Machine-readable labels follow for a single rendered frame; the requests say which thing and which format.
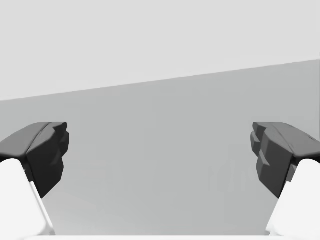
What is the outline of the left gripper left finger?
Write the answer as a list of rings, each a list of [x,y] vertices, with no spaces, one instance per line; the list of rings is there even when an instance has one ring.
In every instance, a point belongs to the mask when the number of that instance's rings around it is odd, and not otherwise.
[[[0,141],[0,237],[54,236],[42,199],[60,182],[66,122],[37,122]]]

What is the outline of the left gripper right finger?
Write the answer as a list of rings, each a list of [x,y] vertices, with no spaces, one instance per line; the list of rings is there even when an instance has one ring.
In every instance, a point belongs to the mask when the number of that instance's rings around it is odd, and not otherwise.
[[[320,237],[320,141],[282,122],[254,122],[251,148],[260,182],[278,199],[271,236]]]

